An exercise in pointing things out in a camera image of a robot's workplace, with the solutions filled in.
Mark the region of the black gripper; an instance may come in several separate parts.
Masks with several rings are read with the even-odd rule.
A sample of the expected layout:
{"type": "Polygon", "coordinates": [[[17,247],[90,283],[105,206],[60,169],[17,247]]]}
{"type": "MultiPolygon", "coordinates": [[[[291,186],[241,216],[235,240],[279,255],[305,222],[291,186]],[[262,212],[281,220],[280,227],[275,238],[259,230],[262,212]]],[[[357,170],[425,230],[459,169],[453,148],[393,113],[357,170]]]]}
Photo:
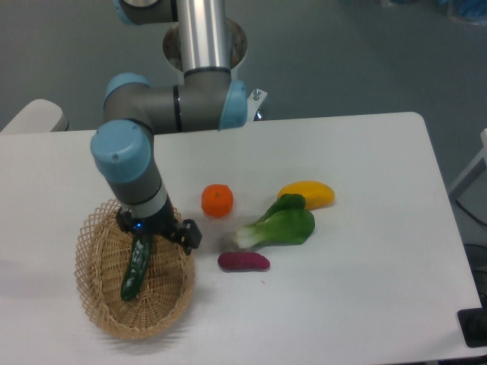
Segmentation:
{"type": "Polygon", "coordinates": [[[157,203],[155,212],[147,216],[137,215],[137,209],[141,207],[142,205],[126,205],[120,202],[116,223],[123,233],[143,232],[170,237],[170,241],[181,246],[187,256],[199,248],[202,233],[196,222],[192,219],[180,222],[169,197],[164,203],[157,203]]]}

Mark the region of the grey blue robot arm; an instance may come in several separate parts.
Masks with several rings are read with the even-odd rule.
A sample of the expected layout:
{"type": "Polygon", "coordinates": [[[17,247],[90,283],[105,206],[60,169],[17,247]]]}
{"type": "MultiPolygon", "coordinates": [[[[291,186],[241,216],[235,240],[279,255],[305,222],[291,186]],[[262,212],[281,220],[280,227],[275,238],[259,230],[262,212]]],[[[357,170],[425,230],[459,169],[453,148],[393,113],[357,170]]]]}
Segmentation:
{"type": "Polygon", "coordinates": [[[104,123],[91,139],[94,162],[120,203],[123,231],[157,234],[186,253],[199,246],[194,221],[179,222],[154,160],[159,134],[239,128],[247,120],[247,92],[231,77],[231,32],[222,1],[117,1],[127,24],[175,22],[183,83],[153,88],[125,73],[107,86],[104,123]]]}

